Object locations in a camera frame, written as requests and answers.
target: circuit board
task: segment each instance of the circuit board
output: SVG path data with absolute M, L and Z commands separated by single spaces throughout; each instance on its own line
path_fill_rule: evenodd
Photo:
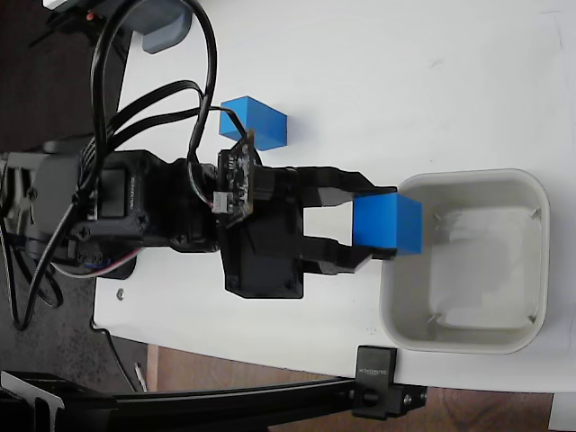
M 226 226 L 243 221 L 253 211 L 252 183 L 256 152 L 254 139 L 241 139 L 220 153 L 218 191 L 214 193 L 215 213 L 226 214 Z

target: white table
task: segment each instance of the white table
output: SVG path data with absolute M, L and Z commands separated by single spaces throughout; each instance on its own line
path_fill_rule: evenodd
M 552 205 L 549 307 L 513 355 L 401 351 L 396 381 L 518 392 L 576 392 L 576 3 L 570 0 L 206 0 L 219 49 L 214 103 L 251 95 L 289 116 L 270 166 L 360 170 L 377 185 L 418 173 L 517 167 Z M 150 56 L 131 43 L 121 106 L 177 79 L 205 78 L 197 22 Z M 180 94 L 145 112 L 196 104 Z M 212 114 L 199 151 L 232 141 Z M 133 139 L 183 157 L 192 121 Z M 307 211 L 306 233 L 350 241 L 351 207 Z M 99 279 L 95 320 L 114 335 L 261 365 L 354 376 L 356 347 L 393 346 L 379 319 L 381 264 L 305 278 L 302 301 L 226 292 L 219 254 L 149 249 L 127 281 Z M 118 301 L 116 291 L 125 291 Z

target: wooden floor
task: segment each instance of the wooden floor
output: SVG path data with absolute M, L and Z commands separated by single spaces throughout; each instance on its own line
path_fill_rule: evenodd
M 148 385 L 162 391 L 208 390 L 326 378 L 203 355 L 151 347 Z M 353 418 L 349 412 L 273 427 L 300 431 L 546 431 L 551 394 L 429 389 L 424 409 L 386 422 Z

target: robotic arm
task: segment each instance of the robotic arm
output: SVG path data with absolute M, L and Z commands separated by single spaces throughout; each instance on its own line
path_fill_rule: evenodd
M 3 156 L 2 215 L 13 248 L 40 259 L 77 187 L 85 144 L 86 139 L 52 141 L 36 152 Z M 304 208 L 393 193 L 395 187 L 377 187 L 360 173 L 334 167 L 262 166 L 252 134 L 223 150 L 218 167 L 193 169 L 213 197 L 212 207 L 191 188 L 185 159 L 167 164 L 146 150 L 113 152 L 52 262 L 90 274 L 140 248 L 220 250 L 228 291 L 298 299 L 304 273 L 353 273 L 370 258 L 395 256 L 395 249 L 303 235 Z M 134 263 L 103 277 L 126 278 Z

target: gray object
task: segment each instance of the gray object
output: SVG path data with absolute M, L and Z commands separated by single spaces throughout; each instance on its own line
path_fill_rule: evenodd
M 109 17 L 122 1 L 106 0 L 94 12 Z M 83 7 L 86 3 L 86 0 L 67 0 L 56 11 L 64 12 L 72 6 Z M 192 11 L 180 0 L 148 0 L 128 15 L 122 28 L 141 34 L 144 37 L 142 48 L 149 54 L 156 54 L 180 43 L 191 25 Z

